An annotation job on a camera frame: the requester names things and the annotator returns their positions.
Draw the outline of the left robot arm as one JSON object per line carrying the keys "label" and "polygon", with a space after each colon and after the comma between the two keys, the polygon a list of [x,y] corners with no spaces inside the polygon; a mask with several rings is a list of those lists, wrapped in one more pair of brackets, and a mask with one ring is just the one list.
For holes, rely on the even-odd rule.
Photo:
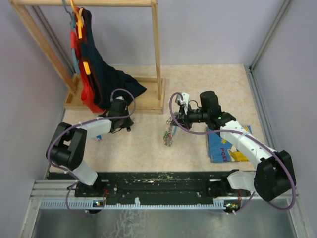
{"label": "left robot arm", "polygon": [[99,196],[103,184],[98,181],[97,172],[84,161],[86,141],[122,129],[129,131],[132,125],[127,102],[118,97],[112,101],[110,110],[96,119],[78,125],[60,123],[47,149],[47,160],[85,184],[85,190],[91,196]]}

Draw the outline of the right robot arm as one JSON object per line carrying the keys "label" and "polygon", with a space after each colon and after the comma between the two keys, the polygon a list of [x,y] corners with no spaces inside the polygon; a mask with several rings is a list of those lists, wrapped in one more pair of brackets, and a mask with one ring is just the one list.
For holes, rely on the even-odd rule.
{"label": "right robot arm", "polygon": [[171,102],[179,106],[177,115],[171,114],[175,124],[190,132],[193,123],[205,123],[209,130],[203,135],[217,134],[236,147],[256,169],[254,172],[235,170],[221,184],[222,192],[233,196],[239,189],[255,191],[264,201],[271,202],[287,191],[296,198],[296,178],[291,155],[276,151],[259,142],[238,120],[221,109],[214,91],[200,94],[201,106],[192,109],[189,94],[174,93]]}

